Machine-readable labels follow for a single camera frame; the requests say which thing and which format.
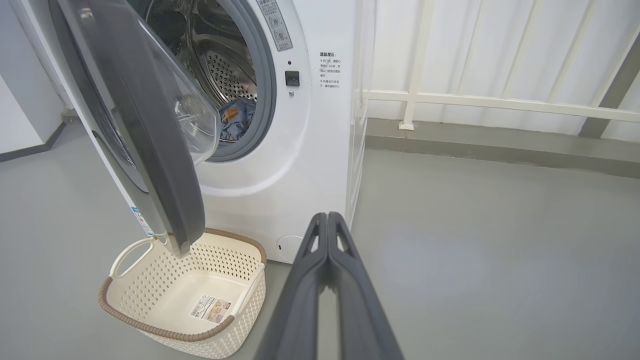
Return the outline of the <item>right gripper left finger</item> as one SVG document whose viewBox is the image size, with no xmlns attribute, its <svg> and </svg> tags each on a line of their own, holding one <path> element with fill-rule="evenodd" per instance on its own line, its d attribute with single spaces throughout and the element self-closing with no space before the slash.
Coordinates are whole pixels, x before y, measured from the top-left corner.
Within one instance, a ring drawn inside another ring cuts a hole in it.
<svg viewBox="0 0 640 360">
<path fill-rule="evenodd" d="M 311 218 L 256 360 L 317 359 L 319 297 L 329 284 L 328 220 L 327 213 Z"/>
</svg>

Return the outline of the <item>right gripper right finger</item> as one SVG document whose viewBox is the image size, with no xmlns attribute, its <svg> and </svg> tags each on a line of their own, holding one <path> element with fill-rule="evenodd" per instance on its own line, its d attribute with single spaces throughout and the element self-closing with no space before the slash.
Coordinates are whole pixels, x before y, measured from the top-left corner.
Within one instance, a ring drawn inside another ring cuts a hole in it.
<svg viewBox="0 0 640 360">
<path fill-rule="evenodd" d="M 345 219 L 327 217 L 329 268 L 337 295 L 341 360 L 402 360 L 402 350 Z"/>
</svg>

